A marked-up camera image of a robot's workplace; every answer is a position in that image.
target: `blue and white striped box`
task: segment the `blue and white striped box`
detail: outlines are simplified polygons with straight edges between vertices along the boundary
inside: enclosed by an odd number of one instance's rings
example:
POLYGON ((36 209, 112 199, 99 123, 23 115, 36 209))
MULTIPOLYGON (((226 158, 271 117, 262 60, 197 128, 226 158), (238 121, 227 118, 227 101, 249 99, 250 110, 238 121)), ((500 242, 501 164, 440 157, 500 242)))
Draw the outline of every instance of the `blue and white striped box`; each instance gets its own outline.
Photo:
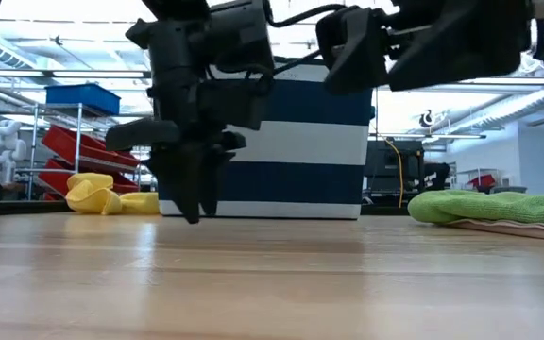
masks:
MULTIPOLYGON (((223 182, 218 215, 356 219, 371 91, 332 96, 316 81, 278 80, 260 131, 246 136, 223 182)), ((161 213, 179 215, 160 188, 161 213)))

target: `white robot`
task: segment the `white robot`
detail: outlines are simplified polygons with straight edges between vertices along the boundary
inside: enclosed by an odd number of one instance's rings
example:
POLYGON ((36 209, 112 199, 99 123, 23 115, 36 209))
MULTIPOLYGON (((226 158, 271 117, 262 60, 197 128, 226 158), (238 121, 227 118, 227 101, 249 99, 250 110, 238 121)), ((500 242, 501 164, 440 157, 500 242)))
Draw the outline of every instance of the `white robot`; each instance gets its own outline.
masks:
POLYGON ((0 122, 0 183, 9 184, 14 181, 16 162, 22 161, 26 156, 26 143, 18 138, 18 131, 22 123, 13 120, 0 122))

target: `yellow towel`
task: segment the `yellow towel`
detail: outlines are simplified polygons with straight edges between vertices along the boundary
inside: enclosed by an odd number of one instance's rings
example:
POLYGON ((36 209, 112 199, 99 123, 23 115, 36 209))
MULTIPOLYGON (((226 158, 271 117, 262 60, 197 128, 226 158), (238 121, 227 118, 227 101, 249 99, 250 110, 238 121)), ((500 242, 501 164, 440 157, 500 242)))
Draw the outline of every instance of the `yellow towel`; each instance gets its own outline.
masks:
POLYGON ((158 214, 157 193, 130 193, 118 195, 111 190, 112 176, 76 174, 68 178, 66 194, 68 206, 78 213, 158 214))

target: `green microfiber cloth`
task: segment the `green microfiber cloth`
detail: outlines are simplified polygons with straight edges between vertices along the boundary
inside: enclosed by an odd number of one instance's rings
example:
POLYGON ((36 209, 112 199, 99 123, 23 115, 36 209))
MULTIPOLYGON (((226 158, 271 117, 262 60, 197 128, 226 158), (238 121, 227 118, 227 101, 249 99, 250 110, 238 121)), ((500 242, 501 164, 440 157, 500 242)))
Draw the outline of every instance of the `green microfiber cloth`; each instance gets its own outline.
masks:
POLYGON ((544 223, 544 195, 485 195, 460 190, 427 192, 411 200, 408 212, 419 222, 435 224, 466 218, 544 223))

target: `wooden surface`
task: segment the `wooden surface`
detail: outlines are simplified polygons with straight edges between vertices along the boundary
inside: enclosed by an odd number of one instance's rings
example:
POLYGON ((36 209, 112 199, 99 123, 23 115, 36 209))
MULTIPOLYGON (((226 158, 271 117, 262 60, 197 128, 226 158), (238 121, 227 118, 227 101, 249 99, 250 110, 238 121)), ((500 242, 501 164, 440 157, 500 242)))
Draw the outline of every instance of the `wooden surface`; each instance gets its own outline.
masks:
POLYGON ((359 222, 0 217, 0 339, 544 339, 544 241, 359 222))

